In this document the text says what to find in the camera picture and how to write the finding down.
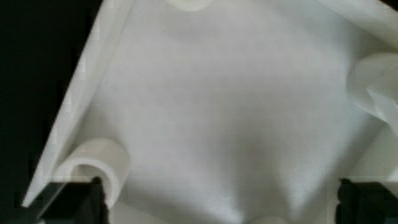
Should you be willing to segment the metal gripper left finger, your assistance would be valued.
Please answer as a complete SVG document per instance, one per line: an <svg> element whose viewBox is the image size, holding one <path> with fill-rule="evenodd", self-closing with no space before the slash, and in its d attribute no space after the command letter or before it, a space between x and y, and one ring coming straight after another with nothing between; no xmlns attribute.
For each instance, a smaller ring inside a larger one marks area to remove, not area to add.
<svg viewBox="0 0 398 224"><path fill-rule="evenodd" d="M28 206L32 224L110 224L105 187L89 182L52 182Z"/></svg>

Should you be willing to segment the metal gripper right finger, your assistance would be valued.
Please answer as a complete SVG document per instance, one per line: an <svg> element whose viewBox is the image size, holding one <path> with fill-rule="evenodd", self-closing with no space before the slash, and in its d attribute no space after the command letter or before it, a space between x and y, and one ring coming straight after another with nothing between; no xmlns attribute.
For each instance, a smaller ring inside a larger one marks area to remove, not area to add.
<svg viewBox="0 0 398 224"><path fill-rule="evenodd" d="M341 180L336 224L398 224L398 197L378 182Z"/></svg>

